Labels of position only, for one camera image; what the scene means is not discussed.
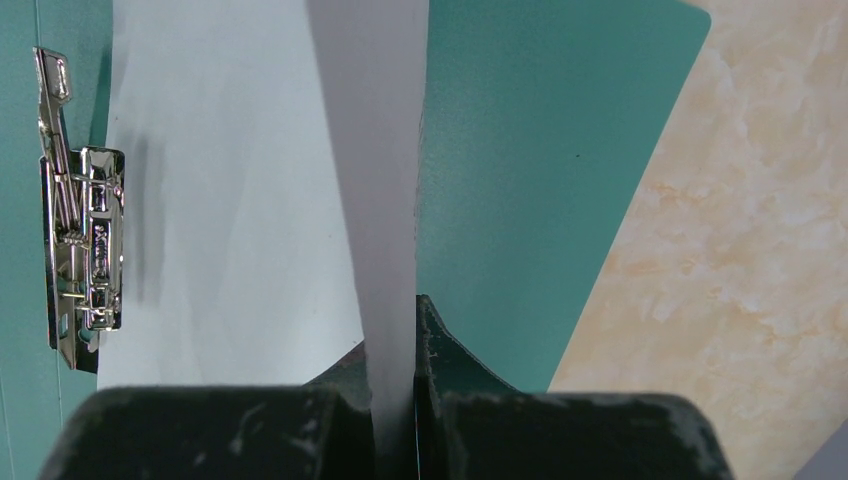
binder clip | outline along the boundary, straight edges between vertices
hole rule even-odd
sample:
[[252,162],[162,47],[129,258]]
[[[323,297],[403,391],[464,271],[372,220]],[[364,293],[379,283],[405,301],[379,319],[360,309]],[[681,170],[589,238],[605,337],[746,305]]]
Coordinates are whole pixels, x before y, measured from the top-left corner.
[[72,97],[67,58],[33,50],[44,153],[48,340],[72,370],[97,373],[100,332],[121,327],[124,154],[70,149],[62,113]]

teal folder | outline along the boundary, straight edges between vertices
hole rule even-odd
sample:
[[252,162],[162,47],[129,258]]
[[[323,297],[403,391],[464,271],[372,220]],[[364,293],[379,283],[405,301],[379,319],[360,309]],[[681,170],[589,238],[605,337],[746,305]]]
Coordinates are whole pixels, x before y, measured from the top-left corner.
[[516,387],[547,390],[709,25],[674,0],[430,1],[418,291]]
[[94,392],[47,345],[38,83],[32,47],[67,55],[72,148],[106,138],[112,48],[109,0],[0,2],[0,478],[33,479],[62,422]]

clip lever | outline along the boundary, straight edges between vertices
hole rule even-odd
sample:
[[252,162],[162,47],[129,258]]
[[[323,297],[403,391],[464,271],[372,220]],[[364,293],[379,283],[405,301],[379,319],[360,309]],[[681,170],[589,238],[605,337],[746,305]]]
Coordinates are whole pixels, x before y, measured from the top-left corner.
[[33,50],[44,153],[48,339],[71,369],[96,373],[100,332],[121,327],[124,154],[70,149],[62,113],[72,97],[67,59]]

chrome clip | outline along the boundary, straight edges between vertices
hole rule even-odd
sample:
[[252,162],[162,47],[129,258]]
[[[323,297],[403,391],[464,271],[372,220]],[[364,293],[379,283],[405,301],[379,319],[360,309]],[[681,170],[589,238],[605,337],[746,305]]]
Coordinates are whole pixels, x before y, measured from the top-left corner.
[[67,58],[34,48],[50,347],[74,370],[97,372],[100,332],[121,327],[124,154],[68,146]]

paper sheet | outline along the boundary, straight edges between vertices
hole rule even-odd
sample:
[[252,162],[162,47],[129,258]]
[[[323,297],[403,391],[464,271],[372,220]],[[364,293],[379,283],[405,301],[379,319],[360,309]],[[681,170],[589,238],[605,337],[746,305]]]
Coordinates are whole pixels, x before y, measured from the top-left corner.
[[115,0],[124,326],[99,388],[302,383],[362,339],[361,312],[378,449],[397,438],[427,5]]

